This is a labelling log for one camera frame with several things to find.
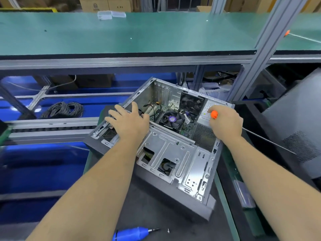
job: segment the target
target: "blue electric screwdriver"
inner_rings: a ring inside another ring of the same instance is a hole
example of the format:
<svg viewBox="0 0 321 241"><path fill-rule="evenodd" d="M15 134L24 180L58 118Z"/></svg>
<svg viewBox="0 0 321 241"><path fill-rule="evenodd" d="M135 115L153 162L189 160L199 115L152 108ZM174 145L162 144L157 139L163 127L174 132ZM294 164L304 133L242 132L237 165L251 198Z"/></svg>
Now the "blue electric screwdriver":
<svg viewBox="0 0 321 241"><path fill-rule="evenodd" d="M148 229L144 227L135 227L123 231L116 231L113 241L139 241L145 238L150 232L159 231L160 228Z"/></svg>

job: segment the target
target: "ventilation grille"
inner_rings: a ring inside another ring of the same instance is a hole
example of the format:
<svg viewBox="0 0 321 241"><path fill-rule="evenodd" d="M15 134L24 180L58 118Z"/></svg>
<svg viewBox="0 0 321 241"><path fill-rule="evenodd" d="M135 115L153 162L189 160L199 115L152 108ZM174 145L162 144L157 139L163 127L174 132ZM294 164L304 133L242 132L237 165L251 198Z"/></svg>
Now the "ventilation grille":
<svg viewBox="0 0 321 241"><path fill-rule="evenodd" d="M283 143L297 154L300 162L307 162L321 155L315 144L302 131L285 138Z"/></svg>
<svg viewBox="0 0 321 241"><path fill-rule="evenodd" d="M197 146L211 152L215 144L216 136L211 128L197 123L193 140Z"/></svg>

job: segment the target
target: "hand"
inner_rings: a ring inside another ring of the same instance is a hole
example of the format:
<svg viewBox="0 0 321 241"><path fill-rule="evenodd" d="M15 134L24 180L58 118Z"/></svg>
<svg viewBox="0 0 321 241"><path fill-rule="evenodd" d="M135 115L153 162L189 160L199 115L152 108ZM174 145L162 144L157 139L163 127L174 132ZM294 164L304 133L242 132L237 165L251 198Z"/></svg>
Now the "hand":
<svg viewBox="0 0 321 241"><path fill-rule="evenodd" d="M207 112L217 111L216 119L210 119L210 125L214 134L226 145L231 140L241 137L243 118L232 108L227 106L214 105Z"/></svg>
<svg viewBox="0 0 321 241"><path fill-rule="evenodd" d="M137 144L141 144L149 129L149 115L138 114L138 106L136 102L132 102L132 112L128 113L120 105L115 105L117 111L109 110L108 113L113 116L105 117L119 134L121 140L129 140Z"/></svg>

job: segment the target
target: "orange screwdriver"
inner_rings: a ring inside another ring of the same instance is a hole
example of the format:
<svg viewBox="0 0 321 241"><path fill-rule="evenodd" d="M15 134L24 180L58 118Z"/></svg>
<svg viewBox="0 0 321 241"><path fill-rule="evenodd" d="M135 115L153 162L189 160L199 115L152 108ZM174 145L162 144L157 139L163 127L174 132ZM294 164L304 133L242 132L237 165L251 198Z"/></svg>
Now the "orange screwdriver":
<svg viewBox="0 0 321 241"><path fill-rule="evenodd" d="M217 111L215 111L215 110L211 112L211 118L213 118L213 119L216 119L218 115L219 115L219 113L218 113ZM260 135L258 135L258 134L256 134L256 133L253 133L253 132L250 131L250 130L247 130L247 129L243 128L243 127L242 127L242 129L244 129L245 131L247 131L247 132L249 132L249 133L251 133L251 134L253 134L253 135L255 135L255 136L257 136L257 137L259 137L259 138L261 138L261 139L264 139L264 140L267 141L267 142L270 142L271 144L274 144L274 145L276 145L276 146L279 146L279 147L281 147L282 149L285 149L285 150L291 152L292 154L295 154L295 155L296 155L296 153L292 152L291 150L288 150L287 148L284 148L283 146L280 146L280 145L278 145L278 144L276 144L276 143L274 143L274 142L272 142L272 141L270 141L270 140L268 140L268 139L266 139L266 138L264 138L264 137L262 137L262 136L260 136Z"/></svg>

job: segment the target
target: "open computer case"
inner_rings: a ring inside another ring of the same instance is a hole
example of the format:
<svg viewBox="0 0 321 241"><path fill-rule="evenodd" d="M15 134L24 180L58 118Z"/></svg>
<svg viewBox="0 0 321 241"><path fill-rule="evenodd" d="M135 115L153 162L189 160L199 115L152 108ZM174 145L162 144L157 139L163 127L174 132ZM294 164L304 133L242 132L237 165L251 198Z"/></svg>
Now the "open computer case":
<svg viewBox="0 0 321 241"><path fill-rule="evenodd" d="M161 199L193 220L209 220L215 199L210 190L223 143L209 126L212 105L234 105L150 78L122 107L150 115L149 132L138 148L133 175ZM115 129L99 124L84 143L101 157L118 141Z"/></svg>

